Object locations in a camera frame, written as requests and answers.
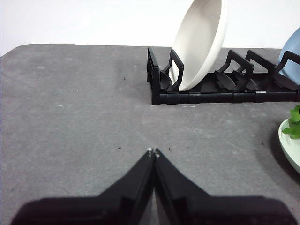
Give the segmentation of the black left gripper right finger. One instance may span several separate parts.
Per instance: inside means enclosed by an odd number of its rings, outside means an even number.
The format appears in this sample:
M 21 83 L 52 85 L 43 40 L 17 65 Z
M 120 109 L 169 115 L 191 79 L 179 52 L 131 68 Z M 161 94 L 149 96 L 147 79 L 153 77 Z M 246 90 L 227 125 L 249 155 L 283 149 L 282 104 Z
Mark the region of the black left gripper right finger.
M 211 196 L 155 149 L 155 194 L 163 225 L 295 225 L 287 206 L 264 196 Z

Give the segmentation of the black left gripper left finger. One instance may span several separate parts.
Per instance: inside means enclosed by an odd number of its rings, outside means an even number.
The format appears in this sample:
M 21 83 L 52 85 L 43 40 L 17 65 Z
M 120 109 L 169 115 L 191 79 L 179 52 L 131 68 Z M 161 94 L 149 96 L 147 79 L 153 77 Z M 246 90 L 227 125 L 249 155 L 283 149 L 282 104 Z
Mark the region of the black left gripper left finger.
M 24 204 L 13 225 L 137 225 L 153 191 L 155 154 L 134 166 L 97 196 L 44 198 Z

